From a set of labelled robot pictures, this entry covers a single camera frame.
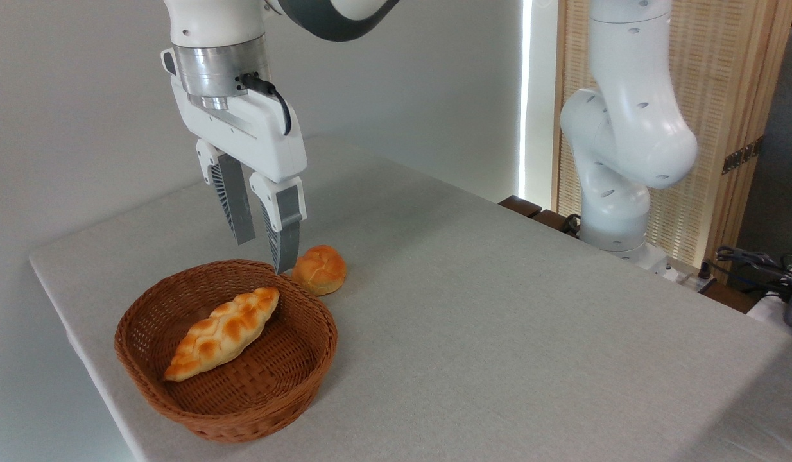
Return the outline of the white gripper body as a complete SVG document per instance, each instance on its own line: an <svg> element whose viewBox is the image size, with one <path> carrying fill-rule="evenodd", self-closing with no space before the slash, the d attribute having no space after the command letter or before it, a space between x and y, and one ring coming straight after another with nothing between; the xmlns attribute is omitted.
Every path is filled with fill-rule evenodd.
<svg viewBox="0 0 792 462"><path fill-rule="evenodd" d="M226 109L209 109L189 99L173 64L174 52L162 52L178 110L189 132L274 182L302 173L306 151L295 111L275 96L247 89L226 98Z"/></svg>

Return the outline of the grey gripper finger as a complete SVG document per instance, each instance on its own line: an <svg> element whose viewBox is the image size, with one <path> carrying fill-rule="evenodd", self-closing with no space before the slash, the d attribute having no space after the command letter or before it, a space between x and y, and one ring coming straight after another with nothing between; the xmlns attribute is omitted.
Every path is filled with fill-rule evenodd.
<svg viewBox="0 0 792 462"><path fill-rule="evenodd" d="M214 188L236 243L255 239L241 162L203 139L196 143L196 154L203 180Z"/></svg>
<svg viewBox="0 0 792 462"><path fill-rule="evenodd" d="M273 182L258 172L250 188L260 199L276 274L293 269L300 249L301 222L306 219L304 188L299 176Z"/></svg>

